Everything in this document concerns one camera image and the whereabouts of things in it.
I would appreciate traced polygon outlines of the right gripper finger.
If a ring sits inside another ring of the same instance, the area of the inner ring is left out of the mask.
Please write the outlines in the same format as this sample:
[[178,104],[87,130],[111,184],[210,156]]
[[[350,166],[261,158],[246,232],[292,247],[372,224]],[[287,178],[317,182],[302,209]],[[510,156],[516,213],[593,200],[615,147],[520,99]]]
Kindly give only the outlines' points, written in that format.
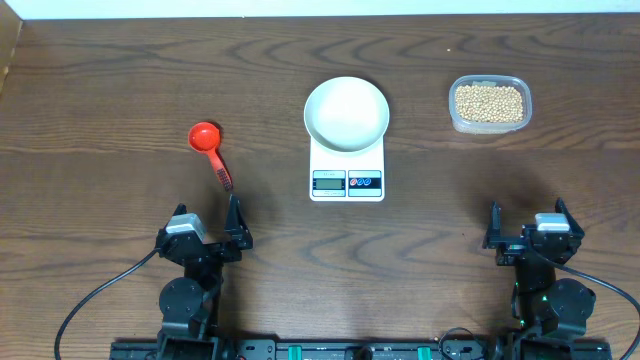
[[501,208],[496,202],[493,202],[491,204],[490,220],[482,247],[484,249],[495,249],[499,245],[501,239]]
[[572,236],[574,236],[576,238],[583,238],[585,236],[584,230],[577,223],[577,221],[574,219],[574,217],[570,214],[570,212],[569,212],[568,208],[566,207],[566,204],[565,204],[565,202],[563,201],[562,198],[558,198],[556,200],[555,212],[565,216],[567,224],[569,226],[568,232]]

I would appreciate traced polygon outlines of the red plastic measuring scoop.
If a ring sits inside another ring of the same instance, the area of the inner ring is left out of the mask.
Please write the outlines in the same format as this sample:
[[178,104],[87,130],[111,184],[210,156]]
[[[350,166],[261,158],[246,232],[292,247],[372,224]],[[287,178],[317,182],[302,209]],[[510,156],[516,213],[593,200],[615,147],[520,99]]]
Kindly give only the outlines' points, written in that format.
[[193,125],[188,132],[190,147],[208,157],[218,181],[227,192],[231,192],[233,190],[232,177],[219,154],[221,142],[221,130],[211,122],[199,122]]

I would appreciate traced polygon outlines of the white digital kitchen scale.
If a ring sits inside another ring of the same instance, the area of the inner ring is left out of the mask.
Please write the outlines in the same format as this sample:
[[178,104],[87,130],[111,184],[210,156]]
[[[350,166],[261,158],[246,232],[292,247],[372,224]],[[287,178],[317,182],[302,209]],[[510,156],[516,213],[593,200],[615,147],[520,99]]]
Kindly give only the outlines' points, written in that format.
[[311,140],[309,198],[315,202],[381,202],[385,198],[384,144],[337,152]]

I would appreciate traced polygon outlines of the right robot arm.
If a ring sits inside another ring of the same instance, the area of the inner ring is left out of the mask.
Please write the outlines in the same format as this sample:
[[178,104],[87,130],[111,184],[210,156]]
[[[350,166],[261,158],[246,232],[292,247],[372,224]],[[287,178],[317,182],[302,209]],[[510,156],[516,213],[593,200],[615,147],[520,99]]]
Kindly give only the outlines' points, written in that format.
[[552,213],[538,213],[517,236],[504,236],[501,208],[491,205],[483,241],[496,251],[496,264],[515,269],[512,316],[520,328],[496,338],[489,359],[570,359],[575,341],[584,336],[595,293],[581,282],[556,278],[556,270],[581,246],[583,229],[562,199]]

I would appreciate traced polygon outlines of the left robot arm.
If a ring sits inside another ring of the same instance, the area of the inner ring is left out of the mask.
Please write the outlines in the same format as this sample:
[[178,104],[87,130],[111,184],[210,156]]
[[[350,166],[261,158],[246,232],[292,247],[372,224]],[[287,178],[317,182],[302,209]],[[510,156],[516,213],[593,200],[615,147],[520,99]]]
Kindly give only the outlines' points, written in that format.
[[238,346],[218,330],[223,266],[238,262],[253,248],[253,238],[231,195],[224,232],[227,240],[207,243],[206,227],[195,213],[178,205],[158,231],[155,247],[161,258],[184,269],[159,295],[163,315],[158,333],[158,359],[235,359]]

